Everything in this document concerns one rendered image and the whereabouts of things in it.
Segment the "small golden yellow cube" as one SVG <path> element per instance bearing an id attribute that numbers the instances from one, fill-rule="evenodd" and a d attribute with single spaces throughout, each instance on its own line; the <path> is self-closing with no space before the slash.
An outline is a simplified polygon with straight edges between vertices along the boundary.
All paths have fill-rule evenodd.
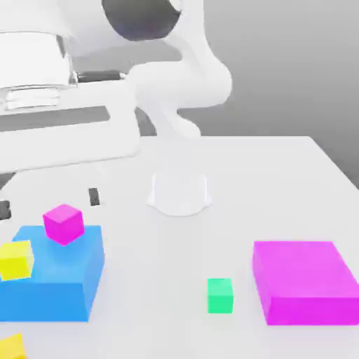
<path id="1" fill-rule="evenodd" d="M 0 359 L 27 359 L 20 333 L 0 339 Z"/>

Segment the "small magenta cube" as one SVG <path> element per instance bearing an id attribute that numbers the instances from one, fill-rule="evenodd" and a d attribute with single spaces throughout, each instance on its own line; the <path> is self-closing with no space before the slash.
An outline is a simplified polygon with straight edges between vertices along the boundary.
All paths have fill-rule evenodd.
<path id="1" fill-rule="evenodd" d="M 85 232 L 83 214 L 80 210 L 62 204 L 43 214 L 47 237 L 66 246 Z"/>

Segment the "large blue box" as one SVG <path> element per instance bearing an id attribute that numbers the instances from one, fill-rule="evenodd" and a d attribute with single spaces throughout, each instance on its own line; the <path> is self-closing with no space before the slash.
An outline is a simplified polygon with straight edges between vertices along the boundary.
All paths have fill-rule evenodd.
<path id="1" fill-rule="evenodd" d="M 42 226 L 22 226 L 13 242 L 31 241 L 31 278 L 0 280 L 1 322 L 87 322 L 104 267 L 100 226 L 62 246 Z"/>

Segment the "small green cube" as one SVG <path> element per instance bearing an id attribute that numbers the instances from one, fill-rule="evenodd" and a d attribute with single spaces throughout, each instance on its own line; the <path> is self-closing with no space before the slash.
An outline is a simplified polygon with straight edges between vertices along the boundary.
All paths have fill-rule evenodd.
<path id="1" fill-rule="evenodd" d="M 230 278 L 209 278 L 208 313 L 233 313 L 233 286 Z"/>

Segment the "large magenta box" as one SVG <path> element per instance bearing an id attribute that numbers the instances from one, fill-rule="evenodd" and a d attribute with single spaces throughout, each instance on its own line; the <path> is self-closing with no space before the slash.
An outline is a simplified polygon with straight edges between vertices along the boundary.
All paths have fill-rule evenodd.
<path id="1" fill-rule="evenodd" d="M 359 282 L 330 241 L 256 241 L 252 272 L 267 325 L 359 325 Z"/>

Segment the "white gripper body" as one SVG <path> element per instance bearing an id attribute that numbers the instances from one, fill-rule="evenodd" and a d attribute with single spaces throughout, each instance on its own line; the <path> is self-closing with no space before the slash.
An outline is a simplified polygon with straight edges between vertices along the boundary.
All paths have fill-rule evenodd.
<path id="1" fill-rule="evenodd" d="M 21 172 L 132 156 L 140 147 L 134 88 L 126 80 L 80 83 L 61 90 L 55 106 L 8 109 L 0 120 L 21 115 L 45 120 L 54 111 L 102 108 L 108 121 L 0 132 L 0 173 Z"/>

